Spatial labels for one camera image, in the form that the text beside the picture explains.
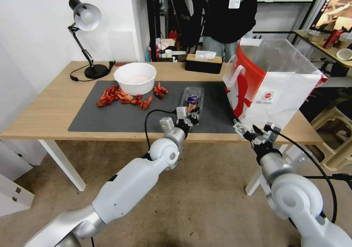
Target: gray carpet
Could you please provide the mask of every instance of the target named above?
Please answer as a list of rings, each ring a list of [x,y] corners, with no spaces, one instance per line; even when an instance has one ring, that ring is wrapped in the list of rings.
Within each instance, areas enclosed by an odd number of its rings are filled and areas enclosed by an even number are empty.
[[[18,184],[35,193],[32,208],[0,217],[0,246],[22,246],[66,208],[89,204],[101,186],[131,159],[144,154],[146,143],[58,141],[87,183],[78,192],[47,156]],[[178,166],[160,175],[156,186],[125,217],[95,237],[96,247],[286,247],[300,237],[281,220],[258,189],[246,196],[244,186],[256,170],[254,152],[242,144],[186,144]],[[318,174],[311,163],[304,174]],[[323,180],[314,181],[331,217],[331,197]],[[338,225],[352,235],[352,191],[334,181]],[[82,240],[82,246],[91,246]]]

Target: black lamp base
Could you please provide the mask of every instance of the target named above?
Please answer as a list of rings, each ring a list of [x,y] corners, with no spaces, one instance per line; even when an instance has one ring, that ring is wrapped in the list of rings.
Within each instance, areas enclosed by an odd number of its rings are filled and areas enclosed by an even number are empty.
[[[109,74],[109,69],[101,64],[94,65],[94,67],[88,67],[84,71],[84,74],[87,78],[97,79],[101,77],[105,77]]]

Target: wooden tissue box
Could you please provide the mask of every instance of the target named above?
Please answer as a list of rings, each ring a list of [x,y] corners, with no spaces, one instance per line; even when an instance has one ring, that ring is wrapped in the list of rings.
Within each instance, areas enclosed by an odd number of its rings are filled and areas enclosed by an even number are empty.
[[[223,60],[216,56],[213,60],[195,59],[195,54],[188,54],[186,57],[186,70],[195,72],[204,72],[219,74]]]

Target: gray mat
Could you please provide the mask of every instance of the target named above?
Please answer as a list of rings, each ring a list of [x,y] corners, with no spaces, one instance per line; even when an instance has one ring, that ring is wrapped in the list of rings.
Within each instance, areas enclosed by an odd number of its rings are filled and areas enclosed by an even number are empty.
[[[232,111],[224,90],[223,82],[162,81],[161,85],[169,90],[169,94],[160,100],[153,95],[147,110],[139,110],[139,106],[121,104],[114,101],[112,105],[98,108],[95,103],[106,88],[116,81],[97,81],[83,103],[78,114],[69,127],[70,132],[144,132],[146,114],[153,109],[174,110],[180,105],[183,90],[187,86],[200,86],[205,89],[203,110],[200,123],[195,125],[192,133],[235,133],[232,128]],[[148,118],[148,132],[162,132],[159,120],[172,117],[173,114],[154,112]]]

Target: black jacket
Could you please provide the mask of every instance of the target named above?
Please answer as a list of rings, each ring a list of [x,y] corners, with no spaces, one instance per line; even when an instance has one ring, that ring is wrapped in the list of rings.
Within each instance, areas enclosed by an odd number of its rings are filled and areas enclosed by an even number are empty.
[[[256,24],[257,0],[241,0],[239,9],[229,9],[229,0],[209,0],[203,36],[233,43]]]

